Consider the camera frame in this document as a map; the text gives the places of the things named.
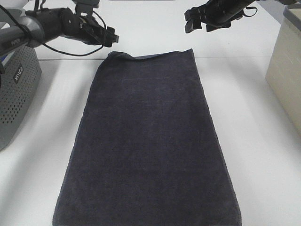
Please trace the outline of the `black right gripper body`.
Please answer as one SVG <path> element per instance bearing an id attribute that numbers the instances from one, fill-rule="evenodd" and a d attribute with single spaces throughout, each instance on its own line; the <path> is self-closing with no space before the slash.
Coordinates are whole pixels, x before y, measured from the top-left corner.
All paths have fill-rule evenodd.
<path id="1" fill-rule="evenodd" d="M 211 26 L 221 26 L 252 4 L 253 0 L 209 0 L 188 10 L 188 21 L 196 20 Z"/>

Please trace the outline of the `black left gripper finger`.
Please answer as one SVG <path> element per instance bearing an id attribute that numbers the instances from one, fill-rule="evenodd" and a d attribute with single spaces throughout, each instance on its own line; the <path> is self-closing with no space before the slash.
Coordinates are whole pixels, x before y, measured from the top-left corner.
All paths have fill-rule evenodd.
<path id="1" fill-rule="evenodd" d="M 103 39 L 103 46 L 104 47 L 111 47 L 114 43 L 119 42 L 119 36 L 111 33 L 106 33 Z"/>
<path id="2" fill-rule="evenodd" d="M 115 35 L 115 29 L 107 26 L 105 29 L 105 35 Z"/>

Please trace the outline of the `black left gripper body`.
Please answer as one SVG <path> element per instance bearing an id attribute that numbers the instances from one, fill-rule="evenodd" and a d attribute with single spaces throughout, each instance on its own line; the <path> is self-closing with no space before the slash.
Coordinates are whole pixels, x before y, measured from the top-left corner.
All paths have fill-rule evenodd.
<path id="1" fill-rule="evenodd" d="M 93 16 L 78 16 L 69 8 L 43 8 L 42 13 L 46 16 L 42 42 L 62 36 L 87 45 L 103 45 L 105 28 Z"/>

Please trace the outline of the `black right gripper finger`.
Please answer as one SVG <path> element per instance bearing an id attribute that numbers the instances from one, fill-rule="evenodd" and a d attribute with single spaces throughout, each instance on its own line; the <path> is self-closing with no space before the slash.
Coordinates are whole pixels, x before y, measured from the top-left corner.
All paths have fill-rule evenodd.
<path id="1" fill-rule="evenodd" d="M 202 29 L 201 17 L 198 9 L 189 9 L 185 12 L 185 33 L 191 33 L 194 30 Z"/>
<path id="2" fill-rule="evenodd" d="M 231 27 L 231 22 L 225 22 L 223 24 L 213 24 L 213 23 L 207 23 L 206 24 L 206 31 L 207 32 L 212 32 L 218 29 L 222 28 L 230 28 Z"/>

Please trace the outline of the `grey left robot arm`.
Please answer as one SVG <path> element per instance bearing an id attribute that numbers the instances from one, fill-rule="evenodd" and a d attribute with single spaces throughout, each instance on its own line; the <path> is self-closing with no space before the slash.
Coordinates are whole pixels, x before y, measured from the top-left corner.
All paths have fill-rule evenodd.
<path id="1" fill-rule="evenodd" d="M 112 27 L 100 25 L 92 15 L 82 16 L 69 8 L 42 8 L 26 11 L 16 18 L 3 8 L 3 12 L 14 23 L 0 31 L 0 55 L 7 55 L 22 46 L 35 48 L 64 37 L 81 41 L 87 45 L 110 48 L 119 41 Z"/>

